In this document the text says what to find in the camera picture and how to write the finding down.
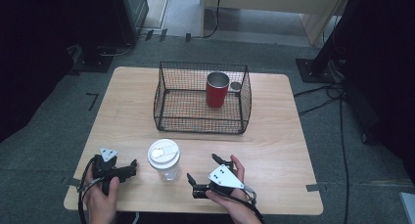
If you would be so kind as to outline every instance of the red tumbler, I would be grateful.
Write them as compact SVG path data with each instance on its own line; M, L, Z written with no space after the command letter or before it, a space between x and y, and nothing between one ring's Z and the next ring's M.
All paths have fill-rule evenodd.
M211 108L222 107L228 93L229 76L214 71L207 76L207 105Z

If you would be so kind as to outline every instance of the hand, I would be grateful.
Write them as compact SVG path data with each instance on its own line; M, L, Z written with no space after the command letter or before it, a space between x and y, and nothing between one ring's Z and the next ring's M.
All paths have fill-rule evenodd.
M235 175L238 179L244 183L244 176L245 176L245 168L239 162L239 160L235 156L231 156L231 160L234 162L236 166L236 170L234 170ZM219 203L228 211L229 215L231 216L233 222L235 224L260 224L259 219L255 216L255 214L243 204L239 202L235 202L231 199L222 197L220 194L212 192L211 190L206 192L207 197L214 202ZM232 197L238 198L242 201L247 201L247 194L243 192L241 189L234 189L231 193Z
M88 168L85 177L85 184L90 184L92 177L92 166ZM110 183L108 196L102 191L100 186L92 186L85 194L83 201L88 207L90 224L111 224L115 221L116 213L116 194L118 191L119 179L114 177Z

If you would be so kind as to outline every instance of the wire mesh basket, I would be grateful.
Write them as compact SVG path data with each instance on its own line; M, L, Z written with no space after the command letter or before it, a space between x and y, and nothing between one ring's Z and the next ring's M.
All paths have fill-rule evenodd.
M221 108L206 102L208 75L221 71L230 84ZM244 65L161 62L154 102L160 131L243 134L252 107L248 67Z

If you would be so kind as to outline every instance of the transparent cup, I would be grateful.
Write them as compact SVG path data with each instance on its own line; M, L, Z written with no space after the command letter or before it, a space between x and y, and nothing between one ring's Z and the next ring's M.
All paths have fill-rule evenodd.
M147 160L164 181L175 181L180 177L180 149L169 139L157 140L147 153Z

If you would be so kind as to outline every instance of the cup lid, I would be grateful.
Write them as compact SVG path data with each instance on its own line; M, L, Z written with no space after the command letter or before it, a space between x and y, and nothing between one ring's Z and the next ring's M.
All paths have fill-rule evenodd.
M170 168L179 158L179 147L174 141L169 139L157 140L147 153L147 159L150 165L157 169Z

